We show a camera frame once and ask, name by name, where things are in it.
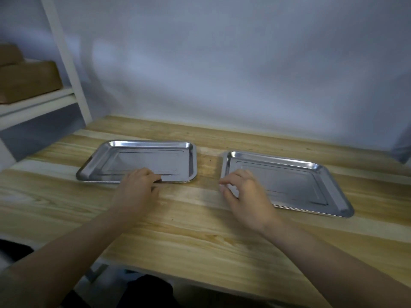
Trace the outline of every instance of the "sleeve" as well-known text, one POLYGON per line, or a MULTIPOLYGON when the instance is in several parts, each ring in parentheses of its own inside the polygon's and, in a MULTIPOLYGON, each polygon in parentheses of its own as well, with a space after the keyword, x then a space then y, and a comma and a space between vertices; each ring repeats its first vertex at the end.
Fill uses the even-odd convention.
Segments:
POLYGON ((45 308, 46 305, 18 275, 6 269, 0 274, 0 307, 45 308))

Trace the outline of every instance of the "brown box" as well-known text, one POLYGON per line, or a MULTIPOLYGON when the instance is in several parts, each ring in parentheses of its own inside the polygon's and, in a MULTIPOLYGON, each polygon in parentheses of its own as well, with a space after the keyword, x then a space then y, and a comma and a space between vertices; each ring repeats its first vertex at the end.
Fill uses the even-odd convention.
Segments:
POLYGON ((15 103, 62 87, 54 61, 0 67, 0 104, 15 103))
POLYGON ((22 61, 24 61, 23 54, 16 45, 0 42, 0 67, 22 61))

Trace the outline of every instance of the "rectangular tray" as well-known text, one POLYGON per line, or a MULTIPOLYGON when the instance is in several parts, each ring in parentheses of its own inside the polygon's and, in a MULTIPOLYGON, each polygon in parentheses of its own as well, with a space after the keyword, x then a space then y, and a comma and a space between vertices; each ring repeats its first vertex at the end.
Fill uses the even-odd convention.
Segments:
POLYGON ((76 178, 91 183, 119 183, 135 169, 147 167, 162 181, 186 182, 197 175, 196 145, 189 142, 112 140, 97 148, 76 178))
MULTIPOLYGON (((223 155, 221 177, 250 170, 275 207, 302 212, 351 217, 354 208, 326 167, 312 162, 251 152, 223 155)), ((238 197, 235 186, 227 186, 238 197)))

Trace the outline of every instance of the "wood grain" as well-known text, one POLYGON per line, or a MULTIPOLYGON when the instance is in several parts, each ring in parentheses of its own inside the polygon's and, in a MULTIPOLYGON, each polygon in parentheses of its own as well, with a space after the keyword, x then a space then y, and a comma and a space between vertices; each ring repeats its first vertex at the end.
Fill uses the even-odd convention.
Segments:
POLYGON ((198 176, 186 184, 163 184, 160 204, 107 249, 108 262, 232 293, 328 307, 304 275, 242 227, 224 203, 220 155, 238 149, 326 165, 355 216, 278 212, 411 286, 411 169, 384 152, 124 117, 93 122, 0 173, 0 235, 43 244, 109 207, 114 185, 85 184, 74 175, 110 139, 191 141, 198 148, 198 176))

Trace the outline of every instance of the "person's right arm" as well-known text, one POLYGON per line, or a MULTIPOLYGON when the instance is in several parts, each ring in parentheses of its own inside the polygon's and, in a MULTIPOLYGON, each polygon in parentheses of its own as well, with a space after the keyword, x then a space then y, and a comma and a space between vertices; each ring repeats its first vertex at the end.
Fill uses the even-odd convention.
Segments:
POLYGON ((235 217, 279 248, 334 308, 411 307, 411 289, 281 218, 250 171, 220 179, 235 217), (225 186, 236 186, 237 199, 225 186))

